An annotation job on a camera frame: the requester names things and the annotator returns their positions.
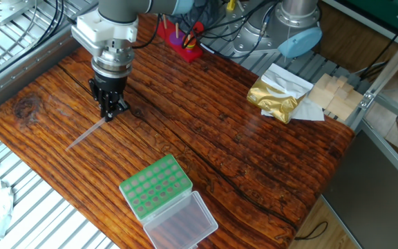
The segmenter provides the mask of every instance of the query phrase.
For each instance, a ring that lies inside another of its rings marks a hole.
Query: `metal bracket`
[[[37,5],[42,2],[43,0],[37,0]],[[0,0],[0,26],[12,21],[33,6],[35,6],[35,0]]]
[[[361,109],[364,109],[364,110],[368,109],[368,108],[370,107],[372,101],[374,100],[374,98],[375,98],[375,95],[374,95],[374,94],[372,94],[372,93],[365,93],[365,94],[363,95],[362,101],[360,101],[359,107],[360,107]]]

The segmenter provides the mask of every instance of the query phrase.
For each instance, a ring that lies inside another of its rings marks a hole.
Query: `blue cap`
[[[174,7],[172,15],[181,15],[188,13],[193,7],[194,0],[178,0]]]
[[[319,27],[309,28],[284,41],[277,49],[286,58],[303,55],[317,45],[322,38]]]

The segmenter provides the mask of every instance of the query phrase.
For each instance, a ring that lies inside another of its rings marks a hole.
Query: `clear plastic lid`
[[[157,249],[189,249],[218,229],[197,191],[144,225]]]

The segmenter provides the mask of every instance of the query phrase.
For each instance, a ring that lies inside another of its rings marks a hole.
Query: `wooden floor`
[[[320,222],[327,221],[327,230],[318,238],[307,241],[293,241],[290,249],[355,249],[356,246],[343,231],[339,222],[322,201],[319,199],[305,220],[302,228],[297,233],[298,237],[304,237]],[[323,226],[314,231],[313,235],[318,235],[323,230]]]

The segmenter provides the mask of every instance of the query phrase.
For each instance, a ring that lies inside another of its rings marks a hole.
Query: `green tip rack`
[[[157,249],[197,248],[218,229],[193,183],[170,154],[121,183],[119,189]]]

